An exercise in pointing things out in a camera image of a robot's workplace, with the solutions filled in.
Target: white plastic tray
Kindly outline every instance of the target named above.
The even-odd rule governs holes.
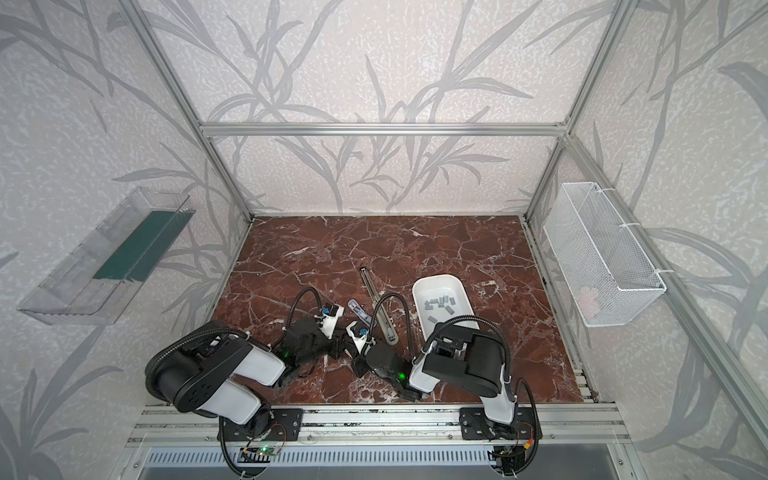
[[[416,280],[413,284],[413,301],[416,303],[416,312],[419,314],[419,322],[422,324],[422,333],[424,340],[427,340],[435,329],[437,323],[443,323],[446,320],[459,315],[474,315],[472,305],[469,304],[469,298],[467,292],[464,290],[462,281],[453,275],[435,275],[425,276]],[[440,307],[440,302],[432,303],[432,308],[427,309],[426,302],[433,300],[445,299],[448,297],[448,302],[443,303],[443,307]],[[473,329],[479,329],[478,323],[474,320],[466,320],[464,322],[456,323],[456,325],[467,326]]]

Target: metal vent grille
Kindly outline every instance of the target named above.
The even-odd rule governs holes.
[[[489,449],[483,445],[287,446],[278,456],[270,459],[268,466],[488,465]],[[238,451],[239,449],[230,449],[233,459]],[[144,467],[224,465],[218,447],[155,447],[147,457]]]

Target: aluminum frame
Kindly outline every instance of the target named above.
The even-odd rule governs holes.
[[[141,47],[144,49],[144,53],[146,53],[149,57],[150,62],[157,71],[157,74],[160,76],[161,80],[165,84],[165,87],[168,89],[170,96],[174,99],[174,102],[179,107],[181,115],[187,122],[187,126],[189,126],[192,135],[194,135],[197,139],[197,142],[200,144],[200,148],[206,154],[211,166],[214,168],[214,171],[224,183],[224,187],[227,189],[230,196],[232,197],[232,200],[240,209],[242,214],[245,216],[245,218],[250,220],[251,212],[250,208],[248,208],[248,203],[246,202],[245,197],[237,187],[237,184],[235,183],[232,174],[229,172],[226,164],[223,162],[218,152],[211,144],[210,139],[205,138],[203,133],[200,131],[200,120],[195,113],[192,102],[184,92],[184,89],[181,87],[181,81],[179,80],[178,76],[176,76],[173,68],[170,66],[170,62],[163,52],[163,49],[160,47],[160,42],[157,40],[152,27],[149,25],[149,21],[144,15],[144,11],[141,9],[141,6],[139,6],[137,0],[117,0],[117,3],[120,5],[126,23],[131,28],[131,30],[133,30],[137,40],[139,41],[139,45],[141,45]]]
[[[458,411],[482,404],[284,405],[304,410],[299,444],[304,445],[506,445],[508,440],[462,440]],[[537,405],[543,443],[631,443],[614,403]],[[127,447],[216,445],[217,419],[179,413],[173,406],[146,407]],[[245,442],[231,442],[231,446]]]
[[[639,0],[617,0],[614,11],[611,14],[611,20],[608,22],[605,29],[603,39],[598,46],[597,52],[594,54],[592,63],[587,70],[587,74],[584,76],[584,81],[581,83],[581,87],[576,94],[576,99],[571,106],[571,110],[565,118],[566,128],[564,135],[570,134],[581,119],[584,109],[587,107],[589,99],[594,93],[594,89],[597,88],[600,79],[605,73],[608,62],[611,60],[611,56],[613,56],[614,51],[616,51],[616,47],[621,40],[621,36],[624,34],[624,30],[626,30],[627,25],[629,25],[632,12],[634,12],[635,7],[637,7],[638,1]],[[554,172],[558,169],[564,149],[562,137],[558,137],[558,142],[554,146],[554,150],[549,157],[547,167],[536,185],[536,190],[534,190],[531,203],[528,204],[528,209],[525,211],[526,218],[531,217],[538,206],[539,201],[541,201],[541,195],[544,190],[543,187],[549,183],[552,175],[554,175]]]
[[[557,137],[565,132],[565,124],[384,124],[384,123],[204,123],[200,126],[208,137],[260,136],[481,136],[481,137]]]
[[[564,145],[588,180],[597,183],[603,189],[613,188],[611,181],[578,138],[566,134]],[[616,190],[605,190],[605,193],[626,223],[639,223]],[[645,229],[641,225],[631,226],[634,228],[637,242],[653,265],[662,270],[673,270],[672,265],[656,247]],[[768,455],[768,399],[717,332],[683,280],[675,273],[661,273],[661,275],[664,276],[667,284],[667,294],[664,296],[667,305],[707,367],[723,387],[726,396],[741,415],[757,443]]]

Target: gray leaf pattern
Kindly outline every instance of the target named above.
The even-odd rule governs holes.
[[[714,73],[707,76],[714,78],[717,74],[721,74],[733,80],[743,90],[743,93],[754,102],[756,108],[768,121],[768,101],[766,101],[768,99],[768,78],[766,75],[755,65],[746,61],[733,62],[731,60],[726,65],[712,65],[713,58],[718,51],[722,51],[732,41],[745,35],[746,32],[754,34],[758,29],[764,27],[765,19],[768,18],[766,15],[768,14],[768,3],[760,2],[760,5],[750,8],[742,6],[742,11],[738,15],[732,15],[733,19],[738,19],[738,22],[733,22],[733,26],[730,19],[730,4],[731,2],[728,0],[719,2],[671,0],[668,8],[659,2],[655,2],[653,5],[643,2],[638,4],[638,8],[660,16],[662,21],[658,23],[660,27],[656,33],[657,40],[654,40],[657,47],[655,56],[652,58],[652,65],[649,65],[649,75],[639,82],[635,79],[638,75],[636,71],[620,76],[621,88],[626,88],[627,93],[619,90],[618,96],[611,98],[611,102],[616,104],[622,97],[624,98],[618,105],[623,113],[629,112],[624,108],[653,108],[654,112],[659,112],[658,118],[654,119],[654,123],[650,125],[650,128],[653,129],[653,136],[647,144],[648,149],[643,150],[643,163],[637,167],[638,170],[641,170],[638,180],[632,180],[634,183],[626,187],[628,190],[624,190],[624,187],[620,189],[624,190],[622,194],[625,191],[628,192],[628,204],[632,209],[638,207],[641,202],[643,207],[647,208],[649,204],[656,201],[643,198],[643,194],[649,180],[655,174],[654,164],[660,156],[659,152],[668,142],[667,126],[670,119],[674,116],[681,117],[687,113],[688,105],[685,104],[685,100],[682,100],[682,104],[677,101],[677,95],[682,88],[680,82],[688,75],[704,65],[709,65],[710,71]],[[701,25],[707,25],[706,28],[709,29],[704,35],[699,33],[699,37],[697,37],[693,30],[695,28],[701,29]],[[694,41],[700,43],[705,41],[706,44],[696,45],[695,48],[688,45],[688,42],[693,43]],[[706,83],[705,85],[706,87],[698,88],[711,88],[712,84]],[[615,94],[616,83],[611,84],[611,87],[614,89],[612,94]],[[691,86],[686,85],[685,88],[690,95]],[[646,98],[639,98],[638,96],[641,95],[640,92],[642,91],[649,95]],[[609,124],[604,124],[603,132],[609,127]],[[623,173],[628,169],[626,160],[624,157],[619,157],[615,151],[607,150],[607,142],[605,141],[607,137],[600,135],[601,132],[598,132],[597,124],[593,121],[590,127],[581,125],[579,130],[585,136],[591,133],[594,148],[590,150],[594,152],[594,160],[599,166],[610,166],[614,169],[618,167],[615,170],[614,186],[618,186],[620,181],[630,181],[625,180],[624,175],[627,174]],[[611,145],[614,144],[615,139],[611,139]],[[723,177],[729,175],[730,172],[723,172]],[[687,262],[692,261],[691,253],[696,254],[695,261],[692,263],[672,263],[672,268],[695,297],[706,301],[707,305],[714,305],[713,308],[715,309],[721,308],[733,313],[730,332],[725,340],[737,356],[743,353],[745,342],[750,337],[754,346],[756,333],[754,327],[768,333],[766,327],[763,326],[766,323],[766,309],[760,307],[760,299],[765,297],[766,289],[768,289],[768,268],[756,264],[752,258],[736,254],[729,247],[725,247],[725,244],[720,244],[712,238],[707,238],[693,231],[672,226],[645,227],[645,230],[657,243],[674,246],[670,251],[675,251],[675,249],[685,251]],[[708,265],[708,268],[719,270],[722,273],[703,275],[700,273],[699,265]],[[766,468],[765,462],[755,462],[753,458],[740,451],[738,446],[740,436],[746,437],[749,434],[740,429],[742,423],[739,419],[728,429],[727,434],[722,439],[717,440],[720,446],[699,446],[702,444],[700,439],[696,439],[696,436],[698,435],[700,438],[702,432],[711,431],[712,424],[718,422],[716,418],[719,411],[717,403],[723,398],[723,393],[719,383],[708,371],[704,360],[692,345],[689,344],[687,347],[677,378],[671,380],[674,382],[674,397],[666,425],[655,435],[645,439],[635,439],[634,443],[638,451],[651,453],[679,449],[680,452],[695,455],[702,462],[709,464],[715,472],[722,471],[723,475],[728,474],[733,478],[768,478],[768,468]]]
[[[376,121],[392,122],[396,117],[402,116],[402,121],[414,122],[423,114],[428,115],[429,121],[437,121],[440,104],[445,95],[451,91],[486,91],[519,98],[521,101],[532,99],[533,95],[529,92],[505,84],[495,78],[472,77],[471,73],[528,20],[538,9],[539,4],[540,2],[535,2],[528,6],[523,12],[492,32],[480,44],[474,46],[464,58],[457,58],[459,49],[462,47],[464,30],[474,5],[473,0],[466,2],[458,20],[458,27],[452,39],[448,57],[445,59],[441,77],[423,85],[410,99],[388,101],[385,89],[377,75],[376,58],[371,54],[366,55],[363,67],[376,97],[378,107]],[[284,122],[287,121],[286,115],[291,112],[306,114],[321,121],[338,121],[328,112],[312,105],[292,104],[291,97],[296,70],[323,34],[326,23],[339,8],[342,8],[342,0],[332,0],[322,8],[316,16],[303,46],[293,59],[285,58],[281,41],[285,33],[300,22],[281,19],[279,0],[270,1],[263,30],[258,34],[258,38],[251,37],[251,29],[244,28],[236,18],[228,17],[227,21],[239,39],[243,53],[248,58],[253,59],[253,68],[256,72],[253,77],[246,76],[241,70],[242,67],[235,65],[222,53],[208,32],[205,18],[199,12],[195,12],[188,3],[163,0],[162,5],[170,13],[170,19],[166,18],[166,22],[163,23],[157,20],[153,26],[209,55],[220,58],[226,68],[240,79],[241,84],[247,90],[245,93],[236,94],[221,101],[209,114],[208,121],[222,121],[230,112],[241,108],[247,108],[249,111],[245,121]],[[584,18],[589,17],[589,22],[594,22],[609,15],[613,8],[612,5],[612,2],[601,2],[597,8],[590,8],[586,13],[582,12],[579,15]],[[152,19],[157,16],[153,14],[150,21],[152,22]],[[565,23],[571,21],[572,18],[568,18]],[[114,20],[114,23],[119,25],[117,19]],[[549,33],[546,32],[541,38],[549,35]],[[481,109],[467,122],[479,121],[489,109],[489,106]],[[368,121],[359,115],[357,117],[358,121]],[[483,172],[475,166],[476,164],[510,161],[509,158],[491,158],[492,156],[470,151],[467,151],[464,156],[456,157],[455,147],[457,145],[462,147],[459,144],[462,140],[460,137],[439,140],[441,143],[436,143],[435,138],[429,136],[418,138],[369,137],[372,153],[370,157],[364,158],[361,153],[356,153],[356,145],[361,144],[364,140],[363,137],[347,137],[341,145],[337,145],[335,149],[330,149],[326,144],[322,144],[321,148],[318,148],[304,137],[278,137],[274,139],[284,149],[284,152],[299,161],[300,168],[307,168],[308,171],[320,178],[322,184],[331,193],[336,209],[340,213],[345,210],[345,196],[358,195],[354,190],[356,188],[367,189],[379,195],[386,202],[382,209],[389,212],[414,193],[421,193],[430,188],[438,174],[441,174],[447,182],[452,170],[462,170],[475,177],[478,182],[482,182]],[[233,142],[234,151],[230,158],[230,166],[238,165],[242,161],[243,144],[247,142],[247,139],[233,139]],[[393,165],[391,160],[403,154],[409,162],[410,172],[405,176],[402,174],[395,175],[397,166]],[[347,182],[351,190],[346,191],[341,188],[339,182],[350,161],[365,161],[368,167],[361,177]],[[259,208],[261,207],[269,209],[266,205],[260,205]]]
[[[167,129],[171,136],[177,134],[181,143],[199,148],[197,140],[177,120],[177,112],[164,110],[161,105],[168,104],[166,98],[161,101],[152,98],[142,87],[133,83],[133,79],[123,78],[123,65],[104,61],[102,45],[107,42],[100,38],[99,29],[91,16],[88,0],[80,0],[70,3],[66,0],[51,0],[50,5],[41,8],[35,0],[29,0],[28,9],[31,14],[25,17],[12,15],[0,15],[0,31],[5,36],[0,38],[0,54],[6,55],[17,48],[31,50],[41,59],[41,65],[50,66],[51,69],[63,72],[75,85],[79,84],[88,93],[91,113],[98,133],[104,136],[114,136],[108,117],[102,112],[102,105],[112,97],[116,91],[131,97],[138,105],[145,106],[151,114],[156,114],[162,122],[170,127]],[[61,29],[54,28],[58,25],[58,17],[62,15],[72,19],[74,23],[80,23],[83,35],[81,38],[61,34]],[[178,35],[187,35],[189,40],[202,38],[203,48],[210,48],[212,41],[207,38],[204,27],[190,17],[188,2],[180,2],[178,14],[183,28],[174,30]],[[164,18],[151,18],[151,23],[157,28],[175,28]],[[106,32],[113,32],[117,28],[125,26],[121,14],[114,12],[107,17]],[[164,258],[161,268],[177,271],[189,280],[189,286],[176,299],[169,301],[167,311],[174,308],[176,323],[180,330],[189,331],[195,328],[204,318],[214,300],[217,288],[227,273],[227,265],[236,254],[237,245],[245,231],[245,223],[239,210],[232,204],[231,199],[219,187],[220,183],[214,180],[207,163],[201,168],[192,168],[190,162],[181,155],[160,143],[167,152],[166,161],[175,162],[177,168],[149,167],[135,171],[128,171],[114,178],[117,182],[142,182],[156,181],[161,178],[174,178],[188,180],[184,188],[186,193],[193,192],[200,198],[200,204],[204,208],[198,211],[197,222],[205,223],[213,228],[219,237],[217,242],[198,243],[196,234],[197,222],[195,219],[187,225],[187,235],[190,238],[190,246],[178,247],[169,250]],[[258,211],[258,206],[269,209],[261,204],[263,195],[250,195],[251,206]],[[214,204],[226,205],[214,207]],[[200,215],[207,216],[203,221]],[[7,243],[0,243],[0,269],[13,264],[19,253]],[[97,366],[85,374],[78,376],[78,370],[83,369],[84,363],[97,345],[104,332],[104,327],[99,326],[87,335],[80,345],[58,366],[47,382],[38,378],[38,373],[32,369],[27,377],[21,401],[17,406],[12,406],[3,400],[0,405],[0,477],[13,478],[14,480],[27,480],[31,478],[45,478],[56,480],[63,478],[61,469],[46,450],[59,442],[77,442],[88,436],[88,430],[81,426],[73,425],[65,428],[53,429],[52,419],[57,425],[66,422],[62,419],[60,411],[72,402],[78,401],[83,389],[105,376],[113,376],[123,370],[117,366]],[[18,416],[14,417],[18,407]]]
[[[104,328],[98,326],[93,329],[91,334],[86,336],[82,343],[70,353],[48,381],[36,402],[35,390],[38,377],[34,370],[29,373],[22,396],[18,429],[13,427],[5,410],[0,406],[0,439],[2,440],[2,456],[0,456],[0,460],[2,460],[0,468],[2,470],[0,472],[5,473],[3,478],[13,478],[14,480],[64,478],[56,462],[45,453],[39,452],[38,448],[48,443],[60,442],[73,435],[88,433],[88,430],[68,428],[54,432],[40,440],[38,437],[48,420],[78,390],[104,375],[122,372],[122,369],[116,366],[103,366],[70,383],[72,376],[85,362],[88,354],[96,345],[104,332]]]

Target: transparent plastic container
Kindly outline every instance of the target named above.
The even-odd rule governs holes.
[[[133,190],[18,309],[51,325],[114,324],[189,222],[187,199]]]

